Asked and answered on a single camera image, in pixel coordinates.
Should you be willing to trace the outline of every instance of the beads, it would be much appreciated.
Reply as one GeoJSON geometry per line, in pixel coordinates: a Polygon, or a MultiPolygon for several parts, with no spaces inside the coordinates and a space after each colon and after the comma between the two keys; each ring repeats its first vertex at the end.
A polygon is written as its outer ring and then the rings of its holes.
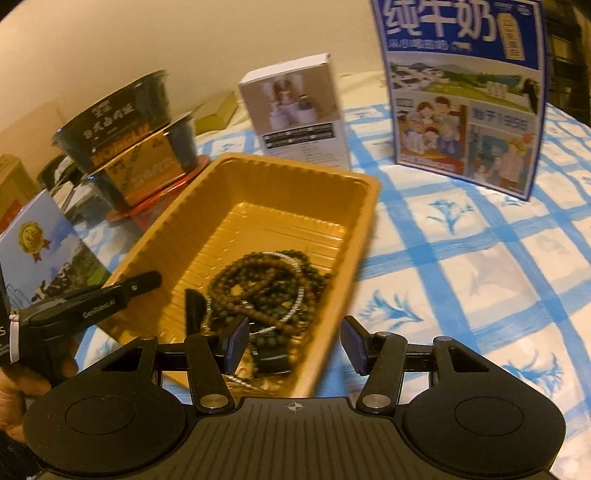
{"type": "Polygon", "coordinates": [[[285,345],[314,319],[327,278],[296,250],[245,255],[210,283],[209,324],[225,325],[243,314],[251,320],[254,345],[285,345]]]}

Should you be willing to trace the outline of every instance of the logo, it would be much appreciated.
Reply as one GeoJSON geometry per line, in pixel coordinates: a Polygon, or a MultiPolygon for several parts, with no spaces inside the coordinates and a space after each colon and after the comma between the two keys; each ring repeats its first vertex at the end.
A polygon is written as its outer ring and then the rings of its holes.
{"type": "Polygon", "coordinates": [[[293,402],[290,403],[287,408],[289,408],[293,413],[297,413],[299,412],[302,408],[305,408],[305,406],[303,406],[301,403],[298,402],[293,402]]]}
{"type": "Polygon", "coordinates": [[[37,263],[41,261],[41,250],[49,250],[51,241],[43,237],[43,229],[37,222],[25,222],[18,231],[18,244],[37,263]]]}
{"type": "Polygon", "coordinates": [[[93,308],[92,310],[89,310],[88,312],[84,312],[82,314],[82,316],[87,319],[88,317],[92,317],[95,313],[99,313],[104,309],[107,309],[111,306],[115,305],[115,301],[114,300],[109,300],[107,303],[104,303],[102,305],[99,305],[98,307],[93,308]]]}

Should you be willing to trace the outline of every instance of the table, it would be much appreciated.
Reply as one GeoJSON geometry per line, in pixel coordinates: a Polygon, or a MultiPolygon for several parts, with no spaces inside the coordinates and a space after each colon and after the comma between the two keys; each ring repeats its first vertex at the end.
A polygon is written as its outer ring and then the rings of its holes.
{"type": "MultiPolygon", "coordinates": [[[[461,180],[392,165],[384,103],[345,110],[352,167],[382,192],[350,313],[368,330],[411,343],[449,335],[550,397],[567,437],[553,466],[561,480],[591,472],[591,129],[548,105],[532,198],[522,202],[461,180]]],[[[260,153],[247,122],[206,136],[199,153],[260,153]]],[[[79,233],[113,270],[125,235],[104,223],[79,233]]],[[[82,367],[117,347],[89,330],[82,367]]],[[[359,392],[363,378],[335,344],[318,396],[359,392]]],[[[168,385],[179,398],[188,393],[168,385]]],[[[427,388],[407,374],[401,401],[427,388]]]]}

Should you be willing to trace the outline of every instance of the orange plastic tray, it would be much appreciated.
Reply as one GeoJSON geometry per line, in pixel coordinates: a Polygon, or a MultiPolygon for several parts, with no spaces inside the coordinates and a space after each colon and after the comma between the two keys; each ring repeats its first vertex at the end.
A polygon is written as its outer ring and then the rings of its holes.
{"type": "MultiPolygon", "coordinates": [[[[378,192],[379,181],[371,176],[226,154],[156,220],[106,284],[158,270],[163,286],[132,300],[100,326],[120,343],[144,335],[156,335],[161,343],[182,342],[185,288],[206,294],[218,271],[252,251],[300,250],[332,277],[294,369],[266,381],[278,383],[275,395],[310,396],[346,311],[378,192]]],[[[187,385],[186,374],[169,376],[187,385]]],[[[232,394],[240,396],[238,390],[232,394]]]]}

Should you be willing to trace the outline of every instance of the product box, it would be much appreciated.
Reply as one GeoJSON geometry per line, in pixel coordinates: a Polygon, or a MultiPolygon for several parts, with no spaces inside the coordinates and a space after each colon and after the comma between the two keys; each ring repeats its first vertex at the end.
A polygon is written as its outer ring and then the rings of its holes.
{"type": "Polygon", "coordinates": [[[105,164],[170,122],[165,77],[159,70],[111,93],[61,127],[54,145],[84,173],[105,164]]]}
{"type": "Polygon", "coordinates": [[[86,179],[95,183],[118,211],[135,207],[192,171],[197,148],[191,114],[127,149],[86,179]]]}
{"type": "Polygon", "coordinates": [[[207,155],[199,155],[197,158],[197,166],[191,173],[187,173],[180,180],[177,180],[164,190],[155,193],[130,210],[125,212],[117,212],[115,210],[110,211],[107,214],[107,221],[109,223],[117,223],[122,220],[132,219],[139,226],[140,230],[145,232],[156,219],[164,213],[174,199],[176,199],[210,163],[211,159],[207,155]]]}
{"type": "Polygon", "coordinates": [[[0,155],[0,233],[39,192],[39,187],[13,155],[0,155]]]}
{"type": "Polygon", "coordinates": [[[0,235],[0,265],[16,309],[102,284],[109,277],[46,190],[0,235]]]}
{"type": "Polygon", "coordinates": [[[10,351],[10,302],[0,266],[0,358],[10,351]]]}
{"type": "Polygon", "coordinates": [[[222,92],[205,100],[193,111],[195,134],[223,130],[238,108],[233,91],[222,92]]]}
{"type": "Polygon", "coordinates": [[[544,125],[540,0],[372,0],[395,162],[527,200],[544,125]]]}
{"type": "Polygon", "coordinates": [[[327,53],[253,70],[240,91],[267,155],[350,169],[327,53]]]}

